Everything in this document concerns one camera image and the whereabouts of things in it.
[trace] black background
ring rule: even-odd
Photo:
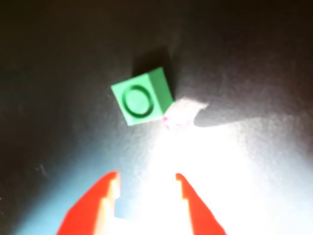
[[[136,184],[159,124],[127,127],[110,85],[159,65],[176,99],[210,103],[197,126],[243,122],[250,161],[296,185],[286,194],[305,188],[310,208],[312,28],[310,1],[2,2],[1,234],[67,193],[63,211],[42,215],[62,219],[112,169],[121,171],[126,195],[118,216],[135,217]],[[253,118],[257,127],[245,122]],[[292,167],[294,159],[306,168]]]

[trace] green block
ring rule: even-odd
[[[174,102],[163,68],[111,86],[129,126],[163,117]]]

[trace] green cube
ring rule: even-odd
[[[163,117],[174,102],[163,68],[111,86],[129,126]]]

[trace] gray surface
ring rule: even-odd
[[[312,6],[204,2],[1,8],[1,234],[55,234],[112,169],[119,217],[139,217],[153,173],[180,170],[228,234],[312,233]],[[126,126],[110,85],[160,64],[176,98],[210,102],[200,130]]]

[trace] cube face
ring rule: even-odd
[[[162,118],[173,103],[162,68],[114,84],[111,89],[129,126]]]

